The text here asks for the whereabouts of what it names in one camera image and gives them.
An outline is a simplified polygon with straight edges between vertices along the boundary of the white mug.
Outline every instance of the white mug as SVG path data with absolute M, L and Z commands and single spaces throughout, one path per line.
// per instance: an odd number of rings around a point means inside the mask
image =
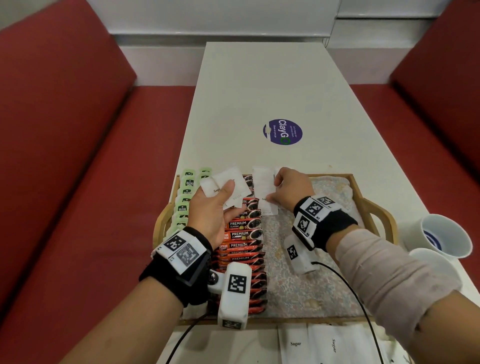
M 472 253 L 473 244 L 467 232 L 445 216 L 429 214 L 413 223 L 401 223 L 398 227 L 408 251 L 426 248 L 449 259 L 465 258 Z
M 409 255 L 415 259 L 427 262 L 435 273 L 445 274 L 462 283 L 462 279 L 460 278 L 460 275 L 456 271 L 455 267 L 440 253 L 437 253 L 431 249 L 417 248 L 413 249 Z

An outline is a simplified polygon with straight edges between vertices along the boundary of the red leather upholstery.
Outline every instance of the red leather upholstery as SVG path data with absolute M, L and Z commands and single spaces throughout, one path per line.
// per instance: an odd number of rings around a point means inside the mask
M 0 329 L 0 363 L 57 363 L 135 286 L 193 93 L 134 89 Z
M 480 287 L 480 185 L 389 85 L 351 85 L 415 191 L 431 213 L 468 232 L 473 253 L 461 263 Z
M 480 2 L 454 0 L 392 73 L 480 176 Z
M 1 306 L 135 73 L 86 0 L 2 30 L 0 49 Z

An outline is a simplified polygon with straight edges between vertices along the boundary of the black cable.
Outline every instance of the black cable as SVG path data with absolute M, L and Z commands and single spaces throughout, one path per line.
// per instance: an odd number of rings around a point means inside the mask
M 380 362 L 382 364 L 384 364 L 384 359 L 382 357 L 382 352 L 380 351 L 380 347 L 378 346 L 378 341 L 377 341 L 377 337 L 375 336 L 375 332 L 373 330 L 373 326 L 372 326 L 372 323 L 370 322 L 370 319 L 368 318 L 368 315 L 367 315 L 367 311 L 365 311 L 365 308 L 363 307 L 362 303 L 360 302 L 360 299 L 359 297 L 357 296 L 357 294 L 355 293 L 355 291 L 353 290 L 353 288 L 350 287 L 350 285 L 348 284 L 348 282 L 345 280 L 345 278 L 343 278 L 341 276 L 340 273 L 338 273 L 335 269 L 329 267 L 328 265 L 326 264 L 323 264 L 323 263 L 320 263 L 320 262 L 312 262 L 312 264 L 318 264 L 320 266 L 324 266 L 325 268 L 328 268 L 330 269 L 332 272 L 334 272 L 336 275 L 338 275 L 342 281 L 347 285 L 348 288 L 350 288 L 350 290 L 352 291 L 353 295 L 355 296 L 355 298 L 357 299 L 357 301 L 359 302 L 360 304 L 360 307 L 363 311 L 363 314 L 365 315 L 365 317 L 367 318 L 367 321 L 368 321 L 368 325 L 370 326 L 370 330 L 372 331 L 372 335 L 373 335 L 373 340 L 375 340 L 375 345 L 377 347 L 377 351 L 378 351 L 378 356 L 380 357 Z
M 170 360 L 172 360 L 173 358 L 173 354 L 175 354 L 175 351 L 177 351 L 177 348 L 180 346 L 180 343 L 182 342 L 182 340 L 185 338 L 185 336 L 187 336 L 187 334 L 190 332 L 191 329 L 193 329 L 193 327 L 198 324 L 200 321 L 202 321 L 205 317 L 207 317 L 209 315 L 209 313 L 207 312 L 206 314 L 204 315 L 201 315 L 199 318 L 195 319 L 195 321 L 193 322 L 193 324 L 191 324 L 189 326 L 188 329 L 185 330 L 185 332 L 183 333 L 183 335 L 180 337 L 180 339 L 177 341 L 177 344 L 175 345 L 175 347 L 173 348 L 172 352 L 170 353 L 170 356 L 168 357 L 167 361 L 165 362 L 165 364 L 169 364 L 170 363 Z

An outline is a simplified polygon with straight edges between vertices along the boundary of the wooden tray handle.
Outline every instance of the wooden tray handle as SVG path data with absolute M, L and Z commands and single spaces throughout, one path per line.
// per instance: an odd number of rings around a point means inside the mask
M 385 229 L 385 238 L 392 244 L 398 245 L 398 230 L 392 214 L 366 198 L 362 198 L 361 203 L 366 212 L 380 219 Z
M 153 248 L 155 249 L 158 247 L 162 241 L 165 233 L 167 232 L 168 228 L 170 227 L 168 222 L 171 223 L 170 219 L 173 215 L 173 208 L 175 204 L 170 202 L 165 208 L 163 209 L 162 213 L 158 215 L 155 227 L 153 228 Z

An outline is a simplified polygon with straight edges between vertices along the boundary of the hand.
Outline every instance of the hand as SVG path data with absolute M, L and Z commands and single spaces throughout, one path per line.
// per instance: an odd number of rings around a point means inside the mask
M 295 205 L 306 196 L 313 196 L 310 178 L 297 170 L 282 167 L 275 176 L 276 192 L 268 194 L 266 199 L 276 205 L 281 205 L 293 212 Z
M 222 243 L 225 225 L 247 208 L 243 205 L 240 208 L 223 211 L 223 204 L 232 196 L 234 189 L 235 182 L 229 180 L 216 196 L 208 198 L 200 187 L 190 200 L 187 226 L 202 233 L 213 249 Z

